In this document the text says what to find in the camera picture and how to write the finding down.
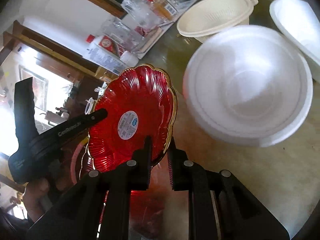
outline red plate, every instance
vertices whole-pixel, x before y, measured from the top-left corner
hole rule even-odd
[[[89,153],[97,170],[110,171],[130,160],[148,135],[152,165],[162,159],[177,113],[177,98],[165,71],[147,64],[123,71],[97,101],[95,110],[100,108],[108,117],[89,130]]]

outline table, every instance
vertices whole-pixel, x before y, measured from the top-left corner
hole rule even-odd
[[[259,0],[250,24],[277,30],[269,15],[272,1]],[[214,140],[195,124],[182,96],[185,68],[200,45],[194,38],[179,35],[175,24],[140,61],[166,70],[177,91],[178,114],[173,128],[176,145],[187,152],[190,160],[207,170],[230,170],[285,226],[292,238],[320,198],[320,85],[314,83],[314,97],[306,121],[284,142],[255,148]],[[165,167],[166,159],[161,165]],[[186,192],[168,189],[161,238],[188,239]]]

